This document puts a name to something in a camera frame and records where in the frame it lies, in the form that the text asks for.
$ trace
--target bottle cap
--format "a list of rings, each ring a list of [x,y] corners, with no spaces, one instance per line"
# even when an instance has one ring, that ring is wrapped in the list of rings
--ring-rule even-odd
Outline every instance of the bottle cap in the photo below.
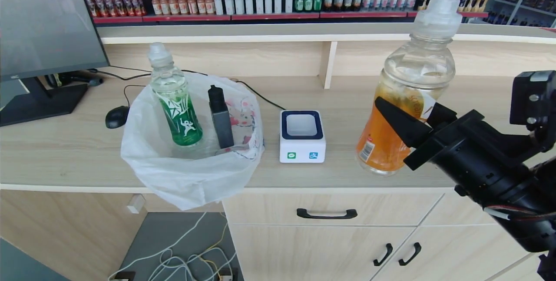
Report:
[[[459,0],[430,0],[426,10],[417,12],[412,33],[435,39],[453,37],[461,24],[462,16],[457,13],[459,3]]]
[[[149,46],[149,62],[151,66],[166,66],[173,62],[172,54],[161,42],[151,43]]]

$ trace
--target plastic bag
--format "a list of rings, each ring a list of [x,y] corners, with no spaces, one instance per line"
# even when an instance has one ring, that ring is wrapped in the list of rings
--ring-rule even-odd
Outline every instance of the plastic bag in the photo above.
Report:
[[[240,192],[264,150],[256,97],[227,78],[188,75],[189,95],[203,129],[199,144],[172,141],[162,107],[150,86],[137,96],[123,131],[121,157],[155,194],[181,210],[203,206]],[[221,87],[230,111],[234,146],[221,150],[207,91]]]

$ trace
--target black mouse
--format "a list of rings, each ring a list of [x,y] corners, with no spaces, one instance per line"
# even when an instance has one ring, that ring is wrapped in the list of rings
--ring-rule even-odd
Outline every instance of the black mouse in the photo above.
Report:
[[[129,106],[120,106],[115,109],[111,109],[106,114],[106,127],[108,129],[115,129],[126,124],[127,114],[129,113]]]

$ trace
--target black device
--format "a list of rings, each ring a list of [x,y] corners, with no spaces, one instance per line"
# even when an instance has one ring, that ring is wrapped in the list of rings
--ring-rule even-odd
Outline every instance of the black device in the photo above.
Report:
[[[556,142],[556,71],[533,71],[513,82],[510,123],[526,125],[529,135],[506,135],[484,122],[474,109],[457,118],[436,103],[427,126],[385,99],[377,109],[405,145],[411,170],[436,164],[468,196],[491,214],[529,252],[540,256],[537,273],[556,281],[556,157],[529,169],[523,161],[547,152]]]
[[[232,134],[232,122],[230,121],[230,111],[224,99],[222,88],[211,85],[208,90],[208,105],[212,113],[214,130],[218,137],[218,144],[221,149],[234,146],[234,135]]]
[[[71,113],[88,85],[46,89],[38,77],[109,66],[85,0],[0,0],[0,5],[0,81],[20,79],[29,91],[0,111],[0,126]]]
[[[118,106],[106,114],[105,123],[108,129],[115,129],[126,124],[129,106]]]

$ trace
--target white cable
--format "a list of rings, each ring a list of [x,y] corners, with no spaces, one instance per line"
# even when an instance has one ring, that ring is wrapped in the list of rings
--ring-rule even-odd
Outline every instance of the white cable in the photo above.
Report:
[[[186,233],[184,233],[179,239],[177,239],[177,241],[175,241],[172,245],[166,247],[165,249],[159,251],[158,253],[155,253],[153,255],[147,256],[147,257],[141,257],[138,259],[135,259],[134,261],[131,262],[131,264],[119,269],[118,271],[116,271],[115,273],[111,274],[107,281],[110,281],[110,279],[112,277],[114,277],[117,273],[124,271],[126,269],[128,269],[129,267],[131,267],[134,263],[137,263],[138,261],[143,261],[145,259],[149,259],[149,258],[153,258],[156,255],[160,255],[159,257],[159,261],[160,264],[158,265],[158,267],[156,267],[156,269],[151,273],[151,276],[149,277],[149,281],[152,281],[153,279],[155,279],[156,277],[158,277],[158,275],[164,271],[165,269],[174,269],[174,271],[164,280],[164,281],[168,281],[180,268],[184,268],[185,269],[185,280],[187,281],[187,276],[189,275],[189,277],[191,278],[192,281],[198,281],[197,279],[195,279],[193,277],[193,274],[191,273],[191,270],[189,269],[189,267],[187,266],[188,263],[191,263],[192,261],[194,261],[195,259],[202,259],[201,256],[203,256],[204,254],[208,253],[209,251],[212,250],[218,250],[222,253],[222,255],[224,256],[224,259],[226,259],[226,263],[224,263],[224,265],[222,265],[221,267],[219,267],[216,271],[214,271],[211,267],[211,265],[209,265],[209,263],[207,263],[206,261],[204,261],[204,263],[209,267],[210,271],[212,272],[211,277],[203,280],[203,281],[212,281],[214,280],[215,275],[218,274],[218,272],[224,268],[224,266],[228,265],[230,271],[232,271],[231,268],[231,261],[236,257],[236,252],[234,252],[234,255],[232,256],[232,258],[228,259],[228,257],[226,257],[224,251],[221,248],[218,247],[214,247],[211,249],[207,249],[206,251],[200,253],[199,255],[191,255],[189,256],[189,258],[187,259],[187,261],[184,261],[183,259],[181,259],[180,257],[177,256],[173,256],[173,251],[172,251],[172,247],[174,247],[176,244],[179,243],[179,241],[181,241],[184,237],[186,237],[187,234],[189,234],[191,231],[193,231],[193,229],[195,229],[197,227],[197,225],[199,225],[199,222],[201,222],[201,219],[203,219],[203,217],[205,217],[207,212],[203,212],[203,214],[201,215],[201,217],[197,220],[197,222],[195,222],[195,225],[187,230]],[[169,251],[170,252],[170,257],[168,259],[166,259],[165,261],[162,260],[162,256],[164,255],[165,252]],[[178,261],[181,261],[181,264],[179,265],[168,265],[168,263],[172,260],[172,259],[177,259]]]

